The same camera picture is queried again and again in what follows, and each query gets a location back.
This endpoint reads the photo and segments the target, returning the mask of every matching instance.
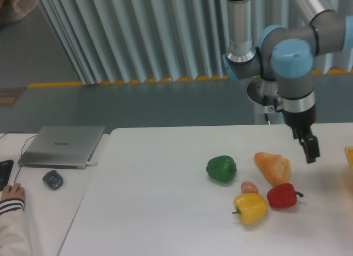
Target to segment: white table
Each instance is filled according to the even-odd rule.
[[[14,183],[19,169],[17,161],[20,157],[21,148],[26,139],[32,135],[7,134],[0,139],[0,161],[8,159],[14,161],[9,184]],[[108,138],[109,135],[102,137],[92,157],[92,163],[96,163],[100,159]],[[23,152],[31,141],[29,140],[26,143]],[[64,179],[64,184],[54,191],[42,181],[43,176],[48,171],[53,170],[52,168],[22,167],[17,182],[21,183],[26,191],[25,212],[28,218],[33,256],[58,255],[96,168],[87,167],[85,170],[57,169]]]
[[[351,255],[353,178],[344,146],[353,124],[314,125],[321,157],[305,161],[285,126],[114,130],[60,256],[77,255]],[[243,226],[233,199],[240,184],[271,189],[253,161],[278,153],[292,164],[290,182],[304,193],[296,206],[268,208]],[[232,156],[230,184],[211,180],[209,159]]]

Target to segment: green bell pepper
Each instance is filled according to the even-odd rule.
[[[219,156],[211,159],[206,167],[208,176],[220,182],[230,182],[237,172],[237,165],[230,156]]]

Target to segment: laptop logo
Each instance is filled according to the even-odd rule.
[[[56,145],[56,146],[68,146],[68,145],[70,145],[70,142],[54,142],[54,145]]]

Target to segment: small potato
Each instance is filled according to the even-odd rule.
[[[241,188],[243,194],[259,193],[259,189],[252,182],[243,182]]]

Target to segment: computer mouse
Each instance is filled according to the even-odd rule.
[[[54,169],[44,175],[43,181],[53,190],[59,189],[64,183],[64,179]]]

